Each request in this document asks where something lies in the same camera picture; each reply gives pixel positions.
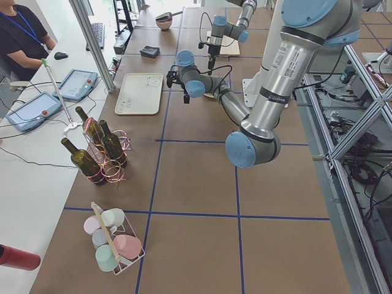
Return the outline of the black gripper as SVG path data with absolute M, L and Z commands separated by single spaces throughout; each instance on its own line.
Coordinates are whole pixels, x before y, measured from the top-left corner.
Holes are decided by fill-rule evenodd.
M 209 54 L 209 61 L 208 61 L 208 75 L 212 74 L 213 69 L 213 61 L 219 56 L 219 46 L 214 44 L 208 45 L 208 54 Z
M 186 89 L 186 86 L 185 86 L 184 83 L 182 84 L 182 89 L 183 89 L 183 91 L 184 91 L 183 101 L 184 101 L 185 104 L 188 104 L 188 103 L 189 103 L 189 97 L 190 97 L 190 95 L 189 95 L 189 93 L 187 92 L 187 89 Z

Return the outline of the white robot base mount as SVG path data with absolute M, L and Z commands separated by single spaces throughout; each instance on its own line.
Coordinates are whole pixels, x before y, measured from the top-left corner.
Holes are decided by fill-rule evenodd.
M 257 78 L 243 79 L 242 87 L 244 103 L 247 107 L 252 108 L 257 100 L 258 92 L 260 90 L 257 84 Z

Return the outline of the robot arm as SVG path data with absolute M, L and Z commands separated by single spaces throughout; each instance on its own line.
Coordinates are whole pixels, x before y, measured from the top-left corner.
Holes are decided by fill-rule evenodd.
M 241 168 L 275 159 L 281 142 L 275 127 L 294 88 L 319 48 L 354 43 L 360 34 L 361 1 L 278 1 L 268 33 L 279 45 L 252 108 L 237 97 L 223 78 L 203 75 L 188 50 L 176 57 L 178 80 L 190 97 L 210 93 L 238 125 L 225 141 L 230 162 Z
M 214 16 L 211 35 L 206 42 L 209 54 L 208 75 L 212 74 L 216 57 L 220 55 L 224 36 L 237 40 L 240 43 L 245 43 L 248 40 L 248 27 L 251 22 L 251 18 L 257 9 L 257 1 L 255 0 L 228 2 L 241 7 L 242 11 L 236 24 L 228 22 L 227 17 L 225 16 Z

